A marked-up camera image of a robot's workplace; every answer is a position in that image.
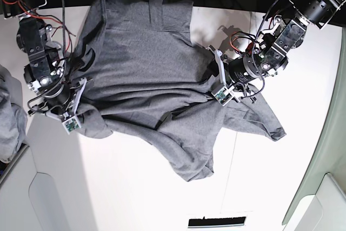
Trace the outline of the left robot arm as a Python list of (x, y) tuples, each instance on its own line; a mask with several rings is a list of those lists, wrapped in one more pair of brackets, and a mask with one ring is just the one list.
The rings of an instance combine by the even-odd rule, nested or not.
[(308, 26), (323, 29), (344, 4), (345, 0), (275, 0), (256, 34), (237, 31), (230, 36), (238, 58), (229, 60), (226, 54), (208, 46), (214, 55), (208, 69), (219, 80), (211, 92), (213, 98), (222, 106), (245, 98), (256, 102), (261, 91), (251, 90), (249, 83), (284, 70), (288, 52), (303, 43)]

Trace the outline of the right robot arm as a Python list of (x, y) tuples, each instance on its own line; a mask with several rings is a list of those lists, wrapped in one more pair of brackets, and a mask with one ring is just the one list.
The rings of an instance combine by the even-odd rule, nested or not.
[(83, 89), (78, 114), (85, 122), (159, 121), (207, 112), (216, 106), (205, 75), (211, 53), (190, 40), (192, 3), (163, 0), (95, 0), (70, 59), (48, 40), (40, 18), (20, 21), (19, 43), (29, 56), (29, 76), (48, 106), (61, 115), (72, 83)]

